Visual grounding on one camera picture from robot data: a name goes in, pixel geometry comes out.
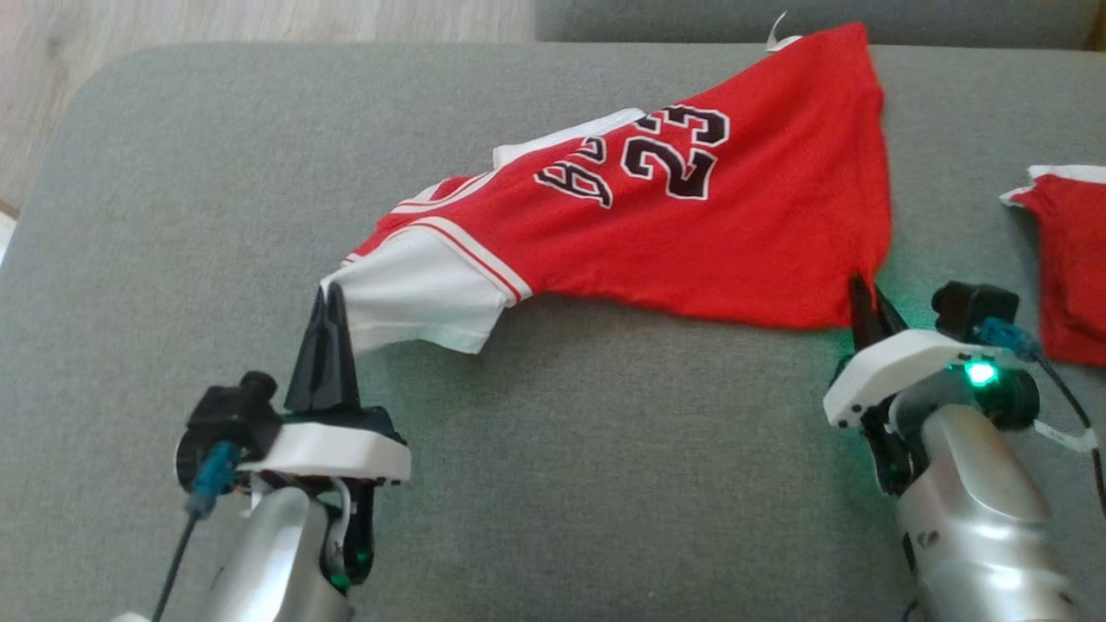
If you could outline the red shorts with white stripe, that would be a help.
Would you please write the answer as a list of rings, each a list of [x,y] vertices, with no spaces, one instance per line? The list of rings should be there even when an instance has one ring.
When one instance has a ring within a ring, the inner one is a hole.
[[[1039,226],[1039,330],[1047,357],[1106,367],[1106,166],[1027,167],[1000,201]]]

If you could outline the grey sofa seat cushion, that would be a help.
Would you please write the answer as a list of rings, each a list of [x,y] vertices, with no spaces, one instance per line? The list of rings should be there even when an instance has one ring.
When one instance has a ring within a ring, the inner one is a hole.
[[[1085,48],[1106,0],[534,0],[541,41],[763,43],[849,22],[878,46]]]

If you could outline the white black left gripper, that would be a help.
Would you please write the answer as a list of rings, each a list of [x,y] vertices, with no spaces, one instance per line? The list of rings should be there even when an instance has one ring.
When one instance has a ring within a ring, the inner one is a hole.
[[[346,301],[333,283],[335,405],[359,408],[359,382],[349,335]],[[327,292],[319,287],[296,365],[289,379],[284,408],[323,412],[328,398]],[[387,410],[372,407],[354,413],[298,416],[286,422],[272,448],[262,458],[246,460],[238,471],[249,473],[255,491],[296,489],[317,501],[324,493],[334,500],[324,505],[327,533],[321,545],[321,573],[340,592],[363,584],[374,564],[374,499],[377,489],[410,480],[413,455],[394,429]]]

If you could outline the red basketball jersey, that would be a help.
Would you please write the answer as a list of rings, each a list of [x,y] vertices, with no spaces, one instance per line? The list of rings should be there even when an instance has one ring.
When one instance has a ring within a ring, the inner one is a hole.
[[[865,24],[773,41],[684,101],[498,146],[486,173],[395,205],[321,291],[340,287],[357,353],[478,353],[534,296],[846,326],[851,279],[893,240],[881,104]]]

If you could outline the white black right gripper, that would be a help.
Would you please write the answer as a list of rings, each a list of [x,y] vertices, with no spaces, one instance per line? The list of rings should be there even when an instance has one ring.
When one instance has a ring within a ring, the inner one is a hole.
[[[980,410],[1000,431],[1026,426],[1026,370],[998,346],[969,344],[908,323],[887,296],[858,274],[849,281],[856,352],[841,362],[823,397],[833,428],[868,445],[881,493],[900,497],[930,462],[924,422],[949,404]]]

